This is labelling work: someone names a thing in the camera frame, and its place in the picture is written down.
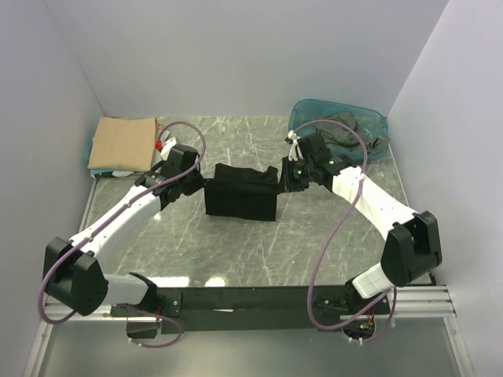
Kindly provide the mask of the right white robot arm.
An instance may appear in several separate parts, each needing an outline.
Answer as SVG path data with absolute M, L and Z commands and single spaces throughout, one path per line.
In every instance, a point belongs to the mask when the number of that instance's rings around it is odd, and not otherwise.
M 346 307 L 363 313 L 373 297 L 404 287 L 442 263 L 439 225 L 435 216 L 418 213 L 375 184 L 352 159 L 333 156 L 320 134 L 298 137 L 282 159 L 281 191 L 298 192 L 314 182 L 354 204 L 385 241 L 380 262 L 347 282 Z

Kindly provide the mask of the black t shirt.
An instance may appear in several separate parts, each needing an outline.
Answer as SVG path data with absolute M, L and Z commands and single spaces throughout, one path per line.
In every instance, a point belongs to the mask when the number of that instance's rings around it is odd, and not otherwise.
M 207 215 L 254 221 L 275 221 L 278 170 L 215 165 L 214 177 L 204 187 Z

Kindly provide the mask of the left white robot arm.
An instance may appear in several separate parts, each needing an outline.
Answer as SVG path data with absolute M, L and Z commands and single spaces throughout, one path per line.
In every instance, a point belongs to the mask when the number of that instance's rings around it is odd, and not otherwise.
M 70 240 L 56 237 L 46 246 L 41 295 L 87 316 L 102 305 L 129 305 L 138 315 L 157 311 L 157 286 L 138 274 L 106 275 L 102 262 L 139 225 L 180 196 L 204 186 L 199 171 L 202 152 L 176 144 L 165 160 L 134 182 L 127 194 L 95 223 Z

